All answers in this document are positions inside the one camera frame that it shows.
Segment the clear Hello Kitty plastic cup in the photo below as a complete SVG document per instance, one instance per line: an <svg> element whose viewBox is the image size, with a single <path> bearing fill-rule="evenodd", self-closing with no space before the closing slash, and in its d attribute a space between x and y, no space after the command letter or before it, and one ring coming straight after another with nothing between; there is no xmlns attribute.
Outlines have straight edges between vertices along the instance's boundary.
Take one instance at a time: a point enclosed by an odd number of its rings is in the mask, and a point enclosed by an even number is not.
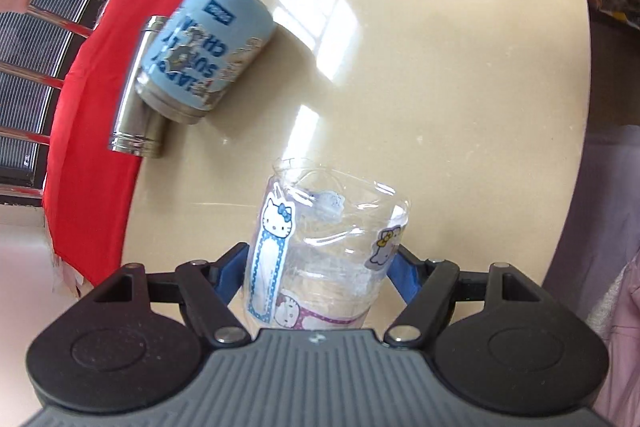
<svg viewBox="0 0 640 427"><path fill-rule="evenodd" d="M359 329L409 222L393 187L305 158L273 167L250 244L243 308L253 329Z"/></svg>

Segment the plain steel thermos cup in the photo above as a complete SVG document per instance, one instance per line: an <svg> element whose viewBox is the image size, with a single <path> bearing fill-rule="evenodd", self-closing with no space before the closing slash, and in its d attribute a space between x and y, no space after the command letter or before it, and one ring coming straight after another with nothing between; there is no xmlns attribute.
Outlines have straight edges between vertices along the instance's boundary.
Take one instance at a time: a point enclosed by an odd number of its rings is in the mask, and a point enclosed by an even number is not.
<svg viewBox="0 0 640 427"><path fill-rule="evenodd" d="M113 152L149 158L160 157L162 153L167 120L142 101L136 81L142 73L146 50L166 22L166 16L154 15L140 31L108 139L108 148Z"/></svg>

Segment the blue printed thermos cup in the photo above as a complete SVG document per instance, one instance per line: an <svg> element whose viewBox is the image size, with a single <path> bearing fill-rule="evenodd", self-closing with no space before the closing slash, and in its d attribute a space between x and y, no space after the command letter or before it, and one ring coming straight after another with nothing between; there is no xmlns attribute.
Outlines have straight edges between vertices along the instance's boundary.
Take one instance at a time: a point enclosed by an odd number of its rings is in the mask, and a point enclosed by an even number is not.
<svg viewBox="0 0 640 427"><path fill-rule="evenodd" d="M260 0L183 0L145 52L137 94L179 124L206 116L271 39Z"/></svg>

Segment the red cloth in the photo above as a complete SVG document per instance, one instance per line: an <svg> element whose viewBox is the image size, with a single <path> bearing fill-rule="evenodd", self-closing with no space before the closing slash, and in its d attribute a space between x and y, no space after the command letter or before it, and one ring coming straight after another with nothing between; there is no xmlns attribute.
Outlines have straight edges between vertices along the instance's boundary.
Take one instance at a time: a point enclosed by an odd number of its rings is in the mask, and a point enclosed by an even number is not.
<svg viewBox="0 0 640 427"><path fill-rule="evenodd" d="M119 268L141 161L107 147L140 31L182 0L108 0L58 98L42 205L54 253L92 285Z"/></svg>

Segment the pink jacket sleeve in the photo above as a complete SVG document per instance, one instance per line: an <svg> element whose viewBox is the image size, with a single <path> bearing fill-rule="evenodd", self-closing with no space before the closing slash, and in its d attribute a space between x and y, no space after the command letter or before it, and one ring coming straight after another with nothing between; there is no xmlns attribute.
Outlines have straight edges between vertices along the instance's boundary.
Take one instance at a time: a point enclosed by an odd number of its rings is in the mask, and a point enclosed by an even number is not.
<svg viewBox="0 0 640 427"><path fill-rule="evenodd" d="M604 341L594 409L639 424L639 128L586 134L570 211L544 288Z"/></svg>

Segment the steel window railing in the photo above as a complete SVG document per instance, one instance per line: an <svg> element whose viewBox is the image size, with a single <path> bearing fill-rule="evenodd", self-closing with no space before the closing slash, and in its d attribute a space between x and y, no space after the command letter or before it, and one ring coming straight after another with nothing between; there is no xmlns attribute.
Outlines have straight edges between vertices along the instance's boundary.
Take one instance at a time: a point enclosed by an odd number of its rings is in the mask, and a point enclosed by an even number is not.
<svg viewBox="0 0 640 427"><path fill-rule="evenodd" d="M1 15L1 202L41 204L63 81L108 0L28 0Z"/></svg>

